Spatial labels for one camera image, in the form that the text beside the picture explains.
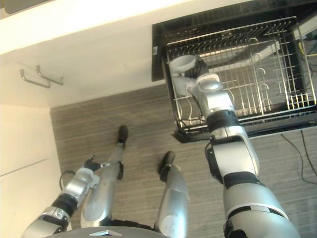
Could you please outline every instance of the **wire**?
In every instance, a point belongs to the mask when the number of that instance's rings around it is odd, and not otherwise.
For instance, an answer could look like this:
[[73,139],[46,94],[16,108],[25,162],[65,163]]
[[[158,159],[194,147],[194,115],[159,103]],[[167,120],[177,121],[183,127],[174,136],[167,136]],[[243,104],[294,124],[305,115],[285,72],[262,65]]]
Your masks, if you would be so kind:
[[[298,47],[302,53],[302,55],[305,56],[305,52],[304,52],[304,49],[303,49],[303,44],[301,42],[298,43]],[[310,54],[310,55],[306,55],[306,57],[313,57],[313,56],[317,56],[317,54]]]
[[310,63],[310,65],[311,65],[311,66],[317,66],[317,64],[315,64],[315,63]]
[[188,102],[189,107],[190,107],[190,113],[189,113],[188,119],[191,121],[191,119],[192,119],[192,114],[193,114],[193,106],[192,106],[192,104],[190,103],[190,101],[189,101],[187,98],[186,98],[186,101]]
[[206,156],[206,158],[208,158],[208,155],[207,155],[208,146],[210,146],[210,142],[208,142],[208,144],[205,146],[205,156]]
[[197,104],[197,106],[199,108],[199,111],[200,111],[200,116],[198,118],[199,118],[199,120],[202,120],[203,111],[202,111],[201,107],[199,106],[199,103],[198,103],[197,99],[195,98],[194,94],[192,94],[190,91],[188,91],[188,92],[190,93],[190,95],[192,95],[194,101],[196,102],[196,104]]
[[75,172],[72,171],[72,170],[66,170],[66,171],[64,171],[64,172],[60,175],[60,177],[59,177],[59,188],[60,188],[60,190],[63,190],[63,186],[62,186],[62,184],[61,184],[61,179],[63,178],[63,176],[64,176],[65,174],[75,175]]
[[311,182],[311,181],[308,181],[308,180],[306,180],[306,179],[304,178],[304,160],[303,160],[303,156],[302,156],[301,152],[299,152],[297,146],[294,145],[294,143],[291,142],[289,139],[287,139],[283,134],[281,134],[281,136],[282,136],[288,143],[290,143],[290,144],[294,147],[294,149],[297,151],[298,155],[299,155],[300,158],[301,158],[301,161],[302,161],[302,168],[301,168],[301,177],[302,177],[302,180],[305,181],[305,182],[307,182],[307,183],[311,183],[311,184],[317,185],[317,182]]
[[309,65],[309,67],[310,67],[310,69],[311,69],[312,72],[317,73],[317,70],[316,70],[316,69],[313,69],[313,67],[312,67],[312,66],[317,66],[317,64],[308,63],[308,65]]
[[307,160],[308,160],[308,162],[309,162],[309,164],[310,164],[310,166],[311,166],[311,168],[312,168],[314,174],[317,176],[316,170],[315,170],[315,168],[313,167],[312,161],[311,161],[311,159],[309,158],[309,155],[308,155],[308,152],[307,152],[306,142],[305,142],[304,134],[303,134],[303,131],[302,131],[302,130],[301,130],[301,134],[302,134],[302,139],[303,139],[303,144],[304,144],[304,149],[305,149],[305,153],[306,153]]
[[313,47],[312,47],[311,50],[308,52],[308,54],[310,54],[310,53],[313,52],[314,50],[316,51],[316,47],[317,47],[317,42],[313,45]]

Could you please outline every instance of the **robot leg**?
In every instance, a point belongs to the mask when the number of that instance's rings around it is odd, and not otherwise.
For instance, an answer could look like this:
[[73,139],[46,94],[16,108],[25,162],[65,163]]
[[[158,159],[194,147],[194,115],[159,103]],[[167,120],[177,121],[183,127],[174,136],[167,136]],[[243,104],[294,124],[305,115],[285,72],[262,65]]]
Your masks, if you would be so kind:
[[115,184],[118,179],[123,177],[123,164],[121,163],[123,150],[124,141],[119,141],[108,162],[103,164],[100,182],[96,188],[90,190],[81,212],[80,225],[82,228],[106,226],[111,221]]
[[166,183],[155,229],[170,238],[187,235],[188,191],[180,169],[172,164],[174,153],[168,152],[159,168],[160,179]]
[[277,198],[262,184],[250,180],[225,187],[223,204],[226,238],[300,238]]

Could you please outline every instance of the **white cabinet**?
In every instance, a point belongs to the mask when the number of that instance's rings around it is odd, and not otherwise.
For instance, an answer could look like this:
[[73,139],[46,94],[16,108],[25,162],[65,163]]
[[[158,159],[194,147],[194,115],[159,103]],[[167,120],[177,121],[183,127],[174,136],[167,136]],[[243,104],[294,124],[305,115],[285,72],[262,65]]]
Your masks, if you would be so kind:
[[[151,82],[152,24],[242,1],[55,0],[0,20],[0,103],[51,108],[162,84]],[[37,64],[65,84],[23,81],[20,68],[41,82]]]
[[56,199],[59,176],[50,110],[0,105],[0,237],[21,236]]

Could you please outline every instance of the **black cable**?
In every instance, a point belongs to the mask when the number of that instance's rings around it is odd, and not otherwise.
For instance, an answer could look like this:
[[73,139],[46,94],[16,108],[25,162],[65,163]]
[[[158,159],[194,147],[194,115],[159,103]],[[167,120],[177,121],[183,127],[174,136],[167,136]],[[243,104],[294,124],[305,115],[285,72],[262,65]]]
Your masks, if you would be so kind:
[[302,130],[301,130],[301,134],[302,134],[302,139],[303,139],[303,144],[304,144],[304,149],[305,149],[305,153],[306,153],[306,156],[307,156],[307,160],[308,160],[308,162],[309,162],[309,164],[310,164],[310,166],[311,166],[311,168],[312,168],[314,174],[317,176],[316,170],[315,170],[315,168],[313,167],[313,164],[312,164],[311,159],[309,158],[309,155],[308,155],[308,152],[307,152],[306,142],[305,142],[304,134],[303,134],[303,131],[302,131]]
[[210,146],[210,142],[208,142],[208,144],[205,146],[205,156],[206,156],[206,158],[208,158],[208,155],[207,155],[208,146]]
[[192,95],[194,101],[196,102],[196,104],[197,104],[197,106],[198,106],[198,108],[199,108],[199,111],[200,111],[200,115],[199,115],[198,118],[199,118],[199,120],[202,120],[203,111],[202,111],[201,107],[199,106],[199,103],[198,103],[197,99],[195,98],[194,94],[192,94],[190,91],[188,91],[188,92],[190,93],[190,95]]
[[294,149],[297,151],[297,153],[299,154],[299,156],[300,156],[300,158],[301,158],[301,161],[302,161],[302,168],[301,168],[301,177],[302,177],[302,180],[303,180],[304,182],[317,185],[317,182],[311,182],[311,181],[308,181],[308,180],[306,180],[306,179],[304,178],[304,175],[303,175],[303,173],[304,173],[304,160],[303,160],[303,157],[302,157],[301,152],[299,152],[299,150],[298,150],[298,148],[296,147],[296,145],[294,145],[293,142],[291,142],[289,139],[287,139],[283,134],[281,134],[281,136],[282,136],[288,143],[290,143],[290,144],[294,147]]
[[312,72],[315,72],[315,73],[317,72],[317,70],[312,67],[312,64],[311,64],[311,63],[308,63],[308,65],[309,65],[309,67],[310,67],[310,69],[311,69]]
[[59,188],[60,188],[60,190],[63,190],[63,186],[61,185],[61,179],[63,178],[63,176],[64,176],[65,174],[75,175],[75,172],[72,171],[72,170],[66,170],[66,171],[64,171],[64,172],[60,175],[60,177],[59,177]]
[[317,42],[315,42],[315,44],[313,45],[313,47],[309,50],[308,54],[314,52],[314,50],[315,50],[315,52],[317,52],[317,51],[316,51],[316,47],[317,47]]
[[314,64],[314,63],[309,63],[309,64],[310,64],[310,66],[314,66],[314,67],[317,66],[317,64]]

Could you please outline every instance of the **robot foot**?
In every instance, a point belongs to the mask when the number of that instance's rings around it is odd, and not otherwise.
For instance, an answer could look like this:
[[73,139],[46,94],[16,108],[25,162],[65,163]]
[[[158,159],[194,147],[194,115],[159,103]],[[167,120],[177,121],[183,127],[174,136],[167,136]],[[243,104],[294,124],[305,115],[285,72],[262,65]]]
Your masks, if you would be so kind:
[[128,138],[128,127],[126,125],[122,125],[119,127],[118,131],[118,143],[123,143],[125,147],[125,142]]
[[168,172],[170,170],[170,165],[173,164],[174,159],[175,159],[175,153],[172,152],[172,151],[168,151],[164,155],[161,163],[159,164],[159,166],[158,166],[158,174],[159,174],[159,179],[162,182],[166,182],[167,175],[168,175]]

